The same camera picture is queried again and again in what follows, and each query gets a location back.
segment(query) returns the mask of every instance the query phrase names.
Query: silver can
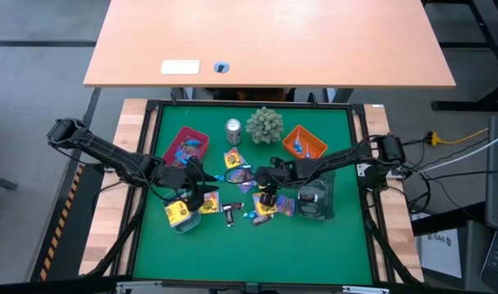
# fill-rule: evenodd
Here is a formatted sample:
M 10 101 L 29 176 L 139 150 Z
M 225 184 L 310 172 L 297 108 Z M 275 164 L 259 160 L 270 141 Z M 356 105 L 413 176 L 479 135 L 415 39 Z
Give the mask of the silver can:
M 238 145 L 242 142 L 242 124 L 235 118 L 231 118 L 225 124 L 225 135 L 231 145 Z

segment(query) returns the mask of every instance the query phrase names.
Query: wooden table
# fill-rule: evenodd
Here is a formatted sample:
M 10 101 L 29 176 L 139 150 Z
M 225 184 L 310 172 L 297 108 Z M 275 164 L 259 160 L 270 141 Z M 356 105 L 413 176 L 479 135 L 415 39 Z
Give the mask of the wooden table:
M 164 60 L 200 69 L 161 74 Z M 84 84 L 455 86 L 420 0 L 113 0 Z
M 122 114 L 118 121 L 117 131 L 113 143 L 129 151 L 135 151 L 139 140 L 140 129 L 145 115 L 146 101 L 143 99 L 125 100 L 122 108 Z M 389 132 L 389 124 L 382 105 L 365 105 L 367 128 L 370 134 L 386 134 Z M 354 116 L 357 133 L 361 134 L 361 126 L 358 115 Z M 152 126 L 148 129 L 146 146 L 144 152 L 149 152 L 149 142 L 153 135 Z M 104 176 L 103 186 L 117 182 L 118 178 L 114 174 Z M 388 180 L 389 185 L 402 189 L 402 185 L 396 180 Z M 106 190 L 100 194 L 96 205 L 96 212 L 91 224 L 91 230 L 87 240 L 86 250 L 82 258 L 82 264 L 79 270 L 80 274 L 85 274 L 92 270 L 98 261 L 109 250 L 118 236 L 118 227 L 124 210 L 124 203 L 127 193 L 125 185 L 119 185 L 112 189 Z M 136 192 L 136 204 L 140 190 Z M 410 270 L 419 280 L 423 281 L 420 261 L 416 252 L 416 245 L 411 230 L 411 220 L 407 212 L 406 200 L 398 191 L 389 189 L 381 193 L 385 224 L 389 236 L 389 243 L 402 263 Z M 374 210 L 371 210 L 373 217 L 376 218 Z M 119 266 L 119 273 L 125 273 L 127 258 L 129 255 L 129 242 L 122 250 L 122 259 Z M 386 281 L 387 275 L 383 254 L 379 245 L 375 242 L 376 259 L 378 261 L 378 270 L 380 280 Z

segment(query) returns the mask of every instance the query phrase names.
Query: succulent plant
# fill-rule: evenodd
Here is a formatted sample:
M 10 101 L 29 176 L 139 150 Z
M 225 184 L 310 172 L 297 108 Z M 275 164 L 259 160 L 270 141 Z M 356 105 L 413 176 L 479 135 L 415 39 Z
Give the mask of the succulent plant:
M 283 131 L 282 115 L 272 109 L 258 109 L 251 118 L 247 120 L 246 131 L 251 134 L 255 143 L 265 142 L 267 144 L 280 140 Z

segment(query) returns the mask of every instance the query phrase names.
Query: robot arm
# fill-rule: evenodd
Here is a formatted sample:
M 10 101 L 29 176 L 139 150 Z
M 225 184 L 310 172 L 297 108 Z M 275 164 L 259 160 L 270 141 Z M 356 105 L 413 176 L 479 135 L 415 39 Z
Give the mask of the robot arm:
M 376 143 L 378 158 L 372 156 L 371 143 Z M 274 167 L 258 167 L 255 179 L 264 186 L 267 193 L 260 202 L 267 206 L 275 204 L 276 190 L 279 188 L 300 188 L 323 173 L 334 171 L 352 164 L 367 163 L 365 170 L 366 188 L 373 190 L 387 189 L 386 175 L 393 168 L 405 162 L 402 143 L 395 136 L 372 136 L 371 140 L 357 143 L 354 147 L 344 149 L 317 159 L 297 159 L 284 162 L 280 158 L 271 158 Z
M 191 158 L 191 164 L 184 169 L 169 167 L 161 158 L 127 152 L 93 135 L 77 119 L 58 119 L 47 138 L 48 144 L 55 149 L 80 149 L 114 168 L 118 177 L 129 185 L 149 187 L 151 190 L 151 184 L 171 189 L 190 189 L 190 196 L 184 200 L 190 212 L 197 211 L 203 205 L 205 193 L 218 189 L 216 186 L 205 185 L 207 181 L 216 181 L 216 178 L 205 173 L 197 158 Z M 173 200 L 156 195 L 162 200 Z

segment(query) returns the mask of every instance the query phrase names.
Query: concrete floor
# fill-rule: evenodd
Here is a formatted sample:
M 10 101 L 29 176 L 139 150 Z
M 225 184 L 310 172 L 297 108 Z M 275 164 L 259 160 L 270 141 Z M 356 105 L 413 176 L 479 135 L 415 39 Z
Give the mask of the concrete floor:
M 496 9 L 488 1 L 477 4 L 498 42 Z M 0 39 L 96 40 L 108 5 L 109 0 L 0 0 Z M 482 40 L 466 7 L 428 5 L 426 11 L 438 40 Z M 25 281 L 34 263 L 66 164 L 66 158 L 47 146 L 46 134 L 56 118 L 82 117 L 91 94 L 82 85 L 91 53 L 91 48 L 0 47 L 0 176 L 19 183 L 14 192 L 0 189 L 0 283 Z M 429 102 L 484 96 L 498 86 L 496 59 L 489 51 L 448 50 L 444 54 L 456 79 L 455 89 L 358 90 L 350 102 L 384 104 L 391 130 L 404 140 L 421 138 L 430 130 L 452 140 L 486 127 L 491 114 L 437 113 Z M 300 98 L 304 100 L 309 91 L 301 90 Z M 111 140 L 125 98 L 167 99 L 168 92 L 164 88 L 104 89 L 91 128 Z M 429 147 L 423 163 L 464 146 Z M 413 162 L 419 160 L 420 152 L 419 145 L 407 148 Z M 477 154 L 429 174 L 485 167 L 485 154 Z M 461 205 L 484 198 L 484 176 L 449 178 L 443 184 Z M 416 178 L 405 184 L 409 198 L 424 188 Z M 433 185 L 429 209 L 453 208 L 439 186 Z

